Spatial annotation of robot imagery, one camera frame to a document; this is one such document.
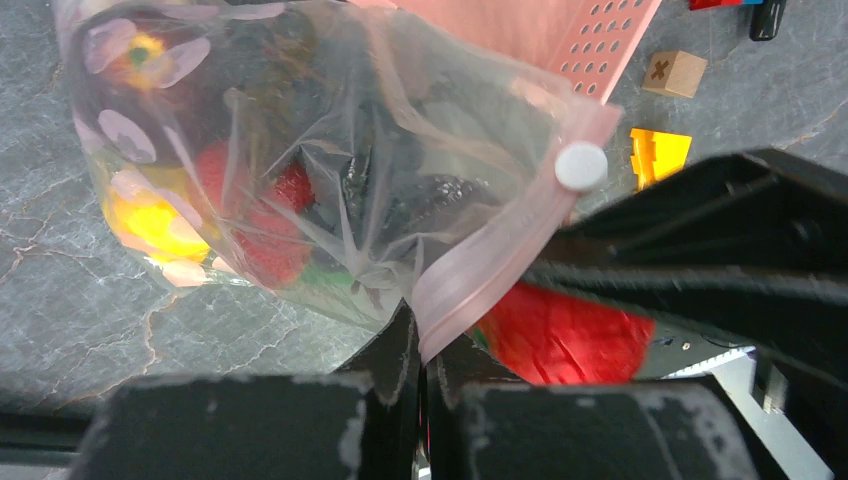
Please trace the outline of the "yellow lemon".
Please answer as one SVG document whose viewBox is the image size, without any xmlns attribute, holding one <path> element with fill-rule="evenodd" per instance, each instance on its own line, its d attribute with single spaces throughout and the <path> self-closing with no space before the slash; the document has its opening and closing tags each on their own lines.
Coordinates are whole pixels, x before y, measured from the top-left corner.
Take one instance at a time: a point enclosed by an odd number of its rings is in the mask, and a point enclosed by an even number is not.
<svg viewBox="0 0 848 480">
<path fill-rule="evenodd" d="M 183 188 L 157 188 L 138 171 L 125 168 L 112 175 L 101 207 L 124 246 L 157 262 L 201 262 L 210 252 L 197 233 L 202 216 Z"/>
</svg>

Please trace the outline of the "small red apple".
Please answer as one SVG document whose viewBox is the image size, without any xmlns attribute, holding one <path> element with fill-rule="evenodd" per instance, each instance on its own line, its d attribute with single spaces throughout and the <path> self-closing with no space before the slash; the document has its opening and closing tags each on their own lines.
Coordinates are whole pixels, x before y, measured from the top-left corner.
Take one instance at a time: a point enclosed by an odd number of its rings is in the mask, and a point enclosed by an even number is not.
<svg viewBox="0 0 848 480">
<path fill-rule="evenodd" d="M 655 321 L 519 282 L 467 333 L 534 385 L 628 382 Z"/>
</svg>

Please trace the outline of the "clear zip top bag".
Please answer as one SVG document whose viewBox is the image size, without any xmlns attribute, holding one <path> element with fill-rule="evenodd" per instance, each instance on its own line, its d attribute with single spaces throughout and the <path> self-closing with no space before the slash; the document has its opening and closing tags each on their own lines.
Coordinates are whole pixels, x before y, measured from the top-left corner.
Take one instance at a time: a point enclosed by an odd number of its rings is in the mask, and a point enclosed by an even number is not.
<svg viewBox="0 0 848 480">
<path fill-rule="evenodd" d="M 606 177 L 620 112 L 419 16 L 341 1 L 58 1 L 104 217 L 177 288 L 342 321 L 412 310 L 430 361 Z"/>
</svg>

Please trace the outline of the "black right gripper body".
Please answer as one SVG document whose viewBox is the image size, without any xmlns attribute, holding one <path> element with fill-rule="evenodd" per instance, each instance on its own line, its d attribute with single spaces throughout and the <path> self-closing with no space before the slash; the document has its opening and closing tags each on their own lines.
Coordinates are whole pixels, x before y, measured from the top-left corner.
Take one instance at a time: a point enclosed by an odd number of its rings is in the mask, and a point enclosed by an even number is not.
<svg viewBox="0 0 848 480">
<path fill-rule="evenodd" d="M 700 161 L 557 232 L 524 274 L 758 352 L 753 393 L 847 454 L 847 176 L 787 152 Z"/>
</svg>

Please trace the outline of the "green white bok choy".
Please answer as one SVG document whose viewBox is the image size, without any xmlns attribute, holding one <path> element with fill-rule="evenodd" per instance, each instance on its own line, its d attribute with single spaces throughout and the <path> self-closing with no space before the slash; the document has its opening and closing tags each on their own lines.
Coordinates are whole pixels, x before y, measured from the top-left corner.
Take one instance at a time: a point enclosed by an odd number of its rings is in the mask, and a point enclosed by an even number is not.
<svg viewBox="0 0 848 480">
<path fill-rule="evenodd" d="M 297 282 L 317 288 L 338 287 L 344 291 L 349 291 L 356 280 L 339 264 L 328 266 L 310 262 L 298 276 Z"/>
</svg>

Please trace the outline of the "red lychee bunch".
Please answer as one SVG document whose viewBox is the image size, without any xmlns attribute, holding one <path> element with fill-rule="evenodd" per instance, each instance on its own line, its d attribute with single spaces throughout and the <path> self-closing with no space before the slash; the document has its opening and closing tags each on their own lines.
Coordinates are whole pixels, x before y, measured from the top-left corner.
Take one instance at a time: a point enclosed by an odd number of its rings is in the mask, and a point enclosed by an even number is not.
<svg viewBox="0 0 848 480">
<path fill-rule="evenodd" d="M 207 145 L 196 157 L 203 193 L 216 213 L 249 228 L 232 232 L 245 272 L 265 287 L 282 289 L 301 275 L 311 247 L 301 242 L 304 236 L 299 228 L 275 208 L 300 214 L 315 202 L 306 170 L 297 159 L 290 161 L 274 182 L 251 199 L 242 191 L 247 186 L 243 170 L 236 172 L 234 184 L 224 190 L 228 154 L 228 142 L 221 140 Z"/>
</svg>

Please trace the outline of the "dark red apple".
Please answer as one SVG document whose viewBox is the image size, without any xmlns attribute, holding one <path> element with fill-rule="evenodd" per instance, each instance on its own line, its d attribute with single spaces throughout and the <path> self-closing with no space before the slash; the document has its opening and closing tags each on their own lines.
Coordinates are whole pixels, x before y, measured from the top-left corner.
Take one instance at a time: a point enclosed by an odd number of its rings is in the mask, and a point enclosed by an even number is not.
<svg viewBox="0 0 848 480">
<path fill-rule="evenodd" d="M 116 6 L 70 36 L 66 66 L 79 121 L 125 161 L 180 167 L 226 138 L 221 23 L 200 6 Z"/>
</svg>

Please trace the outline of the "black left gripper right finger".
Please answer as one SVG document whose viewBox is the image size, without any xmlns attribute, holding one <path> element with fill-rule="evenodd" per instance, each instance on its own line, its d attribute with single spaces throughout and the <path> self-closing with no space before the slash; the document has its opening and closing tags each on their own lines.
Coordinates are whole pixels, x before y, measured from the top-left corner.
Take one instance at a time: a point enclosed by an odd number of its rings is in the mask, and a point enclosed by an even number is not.
<svg viewBox="0 0 848 480">
<path fill-rule="evenodd" d="M 702 378 L 533 386 L 467 338 L 425 369 L 437 479 L 755 479 Z"/>
</svg>

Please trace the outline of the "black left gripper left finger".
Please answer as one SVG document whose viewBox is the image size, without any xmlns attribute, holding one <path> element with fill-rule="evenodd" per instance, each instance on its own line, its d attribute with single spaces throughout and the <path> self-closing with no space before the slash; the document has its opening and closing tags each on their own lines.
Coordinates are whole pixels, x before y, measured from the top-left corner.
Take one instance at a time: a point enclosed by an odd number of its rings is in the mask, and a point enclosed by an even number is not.
<svg viewBox="0 0 848 480">
<path fill-rule="evenodd" d="M 335 371 L 141 377 L 95 415 L 73 479 L 414 479 L 410 308 Z"/>
</svg>

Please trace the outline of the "black grape bunch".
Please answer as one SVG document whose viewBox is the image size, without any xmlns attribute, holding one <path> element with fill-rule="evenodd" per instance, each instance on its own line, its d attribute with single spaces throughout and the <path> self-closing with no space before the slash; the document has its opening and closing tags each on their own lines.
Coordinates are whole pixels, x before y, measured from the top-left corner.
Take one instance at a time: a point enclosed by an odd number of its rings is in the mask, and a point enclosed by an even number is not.
<svg viewBox="0 0 848 480">
<path fill-rule="evenodd" d="M 514 91 L 528 70 L 406 12 L 293 2 L 228 28 L 249 171 L 303 165 L 319 261 L 431 265 L 527 189 L 561 123 Z"/>
</svg>

